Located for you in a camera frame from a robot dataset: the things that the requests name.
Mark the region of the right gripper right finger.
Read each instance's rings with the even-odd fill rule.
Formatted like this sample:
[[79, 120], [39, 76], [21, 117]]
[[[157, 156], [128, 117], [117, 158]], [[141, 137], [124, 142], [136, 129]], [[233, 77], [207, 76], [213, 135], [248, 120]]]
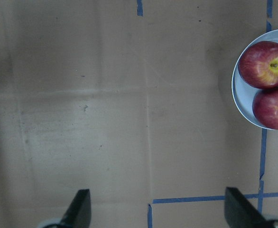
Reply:
[[225, 189], [225, 220], [230, 228], [274, 228], [244, 195], [233, 187]]

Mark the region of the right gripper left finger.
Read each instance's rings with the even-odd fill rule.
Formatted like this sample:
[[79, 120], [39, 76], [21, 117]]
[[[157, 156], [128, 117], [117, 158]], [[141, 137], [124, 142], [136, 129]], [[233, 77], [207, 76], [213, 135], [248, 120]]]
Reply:
[[60, 220], [59, 228], [88, 228], [91, 223], [91, 195], [89, 189], [78, 190], [67, 211]]

